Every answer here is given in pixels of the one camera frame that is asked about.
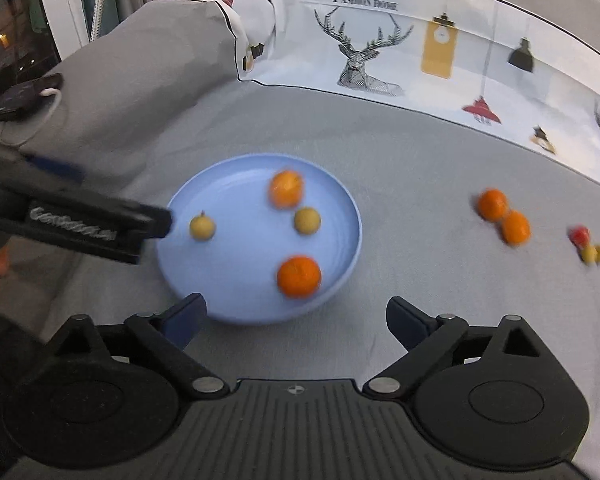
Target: black lamp print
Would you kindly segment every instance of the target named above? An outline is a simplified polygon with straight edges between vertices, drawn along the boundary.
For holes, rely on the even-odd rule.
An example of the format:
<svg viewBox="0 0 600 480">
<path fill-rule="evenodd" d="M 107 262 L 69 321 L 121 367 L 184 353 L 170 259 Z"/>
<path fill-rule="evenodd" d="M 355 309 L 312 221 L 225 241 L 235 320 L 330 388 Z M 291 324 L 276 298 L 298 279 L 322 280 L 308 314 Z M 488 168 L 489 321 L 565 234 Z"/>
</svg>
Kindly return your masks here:
<svg viewBox="0 0 600 480">
<path fill-rule="evenodd" d="M 482 69 L 482 85 L 480 86 L 480 97 L 478 97 L 472 104 L 463 106 L 462 110 L 469 112 L 474 116 L 474 119 L 481 124 L 491 125 L 491 121 L 495 123 L 501 123 L 500 118 L 491 111 L 487 101 L 484 100 L 484 88 L 487 82 L 487 69 L 489 68 L 489 61 L 491 60 L 491 50 L 493 49 L 493 42 L 496 36 L 496 22 L 498 21 L 498 3 L 494 3 L 493 11 L 493 32 L 489 41 L 489 47 L 487 49 L 487 56 L 484 59 L 484 68 Z"/>
<path fill-rule="evenodd" d="M 520 46 L 509 56 L 509 63 L 511 63 L 513 66 L 517 66 L 520 70 L 524 70 L 525 72 L 534 71 L 534 57 L 531 54 L 529 40 L 526 38 L 529 34 L 530 20 L 531 18 L 527 16 L 525 37 L 520 38 Z"/>
<path fill-rule="evenodd" d="M 540 127 L 534 128 L 534 134 L 531 136 L 531 142 L 540 146 L 543 150 L 555 155 L 555 146 L 546 136 L 546 132 Z"/>
</svg>

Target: gray table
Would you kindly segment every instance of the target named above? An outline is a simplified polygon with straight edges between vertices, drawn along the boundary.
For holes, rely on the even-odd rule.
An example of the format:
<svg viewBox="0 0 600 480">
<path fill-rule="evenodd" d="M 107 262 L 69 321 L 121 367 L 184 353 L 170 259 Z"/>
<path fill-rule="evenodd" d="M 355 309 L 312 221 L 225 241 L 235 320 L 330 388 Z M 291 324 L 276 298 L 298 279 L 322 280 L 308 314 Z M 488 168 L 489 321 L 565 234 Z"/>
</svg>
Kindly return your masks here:
<svg viewBox="0 0 600 480">
<path fill-rule="evenodd" d="M 161 5 L 173 6 L 168 12 L 176 14 L 174 20 L 186 9 Z M 68 79 L 68 118 L 58 119 L 58 128 L 72 134 L 61 137 L 51 129 L 32 147 L 89 166 L 88 186 L 158 205 L 218 160 L 291 153 L 333 172 L 357 201 L 364 225 L 358 266 L 330 304 L 277 326 L 212 322 L 187 352 L 228 381 L 350 377 L 363 382 L 404 354 L 384 321 L 393 295 L 432 315 L 455 312 L 474 324 L 497 324 L 505 314 L 520 314 L 586 396 L 591 424 L 578 458 L 600 472 L 600 267 L 585 267 L 566 237 L 567 227 L 581 222 L 600 242 L 600 186 L 536 153 L 436 118 L 332 94 L 234 81 L 231 69 L 222 69 L 222 60 L 232 55 L 231 37 L 223 36 L 213 52 L 198 49 L 192 61 L 186 41 L 194 44 L 194 34 L 179 29 L 172 34 L 182 43 L 173 47 L 171 59 L 156 58 L 146 73 L 124 73 L 124 62 L 107 65 L 104 75 L 85 73 L 84 66 L 107 49 L 118 52 L 121 38 L 129 42 L 132 28 L 142 29 L 138 20 L 151 18 L 159 7 L 142 10 L 140 18 L 133 15 L 123 33 L 61 66 Z M 197 23 L 197 35 L 224 26 L 212 12 L 206 18 L 211 18 L 209 30 L 200 32 L 206 25 Z M 148 44 L 164 48 L 160 30 L 143 30 Z M 186 68 L 164 75 L 160 64 L 178 66 L 178 56 L 189 59 Z M 205 56 L 216 70 L 213 76 L 201 72 L 204 63 L 194 66 Z M 120 73 L 125 83 L 116 86 Z M 150 84 L 156 74 L 162 79 Z M 198 93 L 186 94 L 192 85 Z M 97 95 L 102 86 L 106 91 Z M 133 107 L 128 106 L 133 114 L 107 104 L 114 90 L 118 98 L 135 92 Z M 85 104 L 80 98 L 86 95 L 91 101 Z M 154 108 L 146 109 L 147 102 Z M 160 114 L 167 119 L 160 120 Z M 527 245 L 507 247 L 472 211 L 472 195 L 486 187 L 504 190 L 530 219 L 534 235 Z M 33 287 L 32 274 L 43 283 L 47 273 L 59 273 L 54 287 L 47 287 L 51 301 L 44 336 L 76 312 L 114 323 L 175 300 L 153 246 L 138 267 L 28 250 L 29 256 L 16 255 L 21 258 L 17 279 L 3 287 L 0 304 L 6 310 L 6 298 L 16 304 Z M 17 317 L 13 309 L 11 315 Z"/>
</svg>

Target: tangerine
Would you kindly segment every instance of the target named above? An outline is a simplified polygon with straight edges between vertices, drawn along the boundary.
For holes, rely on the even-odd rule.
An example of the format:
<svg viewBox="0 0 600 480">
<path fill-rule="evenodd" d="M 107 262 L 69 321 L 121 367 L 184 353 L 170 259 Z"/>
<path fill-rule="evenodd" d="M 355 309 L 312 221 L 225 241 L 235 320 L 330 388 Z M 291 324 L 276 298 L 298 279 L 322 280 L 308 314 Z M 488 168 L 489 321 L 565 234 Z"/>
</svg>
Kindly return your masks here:
<svg viewBox="0 0 600 480">
<path fill-rule="evenodd" d="M 499 189 L 488 189 L 480 195 L 476 209 L 485 220 L 497 222 L 504 218 L 509 210 L 507 196 Z"/>
<path fill-rule="evenodd" d="M 509 245 L 520 245 L 531 238 L 531 225 L 520 211 L 511 211 L 500 224 L 502 238 Z"/>
<path fill-rule="evenodd" d="M 281 171 L 271 179 L 269 200 L 278 209 L 296 207 L 303 195 L 304 181 L 296 171 Z"/>
<path fill-rule="evenodd" d="M 293 256 L 278 269 L 278 288 L 290 298 L 312 295 L 321 281 L 320 267 L 308 256 Z"/>
</svg>

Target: black device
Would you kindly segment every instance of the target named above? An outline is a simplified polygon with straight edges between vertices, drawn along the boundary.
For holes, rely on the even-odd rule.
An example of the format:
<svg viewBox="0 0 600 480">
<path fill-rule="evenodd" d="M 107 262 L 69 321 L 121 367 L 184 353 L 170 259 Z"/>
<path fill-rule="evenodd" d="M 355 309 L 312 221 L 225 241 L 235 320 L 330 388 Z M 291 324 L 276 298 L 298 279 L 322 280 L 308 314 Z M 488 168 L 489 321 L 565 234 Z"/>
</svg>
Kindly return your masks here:
<svg viewBox="0 0 600 480">
<path fill-rule="evenodd" d="M 17 121 L 37 111 L 44 102 L 45 88 L 60 89 L 62 74 L 51 74 L 10 87 L 0 95 L 0 121 Z"/>
<path fill-rule="evenodd" d="M 470 326 L 391 298 L 387 326 L 409 352 L 359 390 L 348 379 L 230 387 L 181 352 L 205 313 L 194 294 L 121 325 L 67 320 L 1 396 L 4 478 L 586 478 L 570 462 L 585 399 L 520 316 Z"/>
<path fill-rule="evenodd" d="M 145 240 L 168 234 L 167 209 L 81 189 L 80 178 L 77 168 L 0 145 L 0 247 L 15 234 L 136 264 Z"/>
</svg>

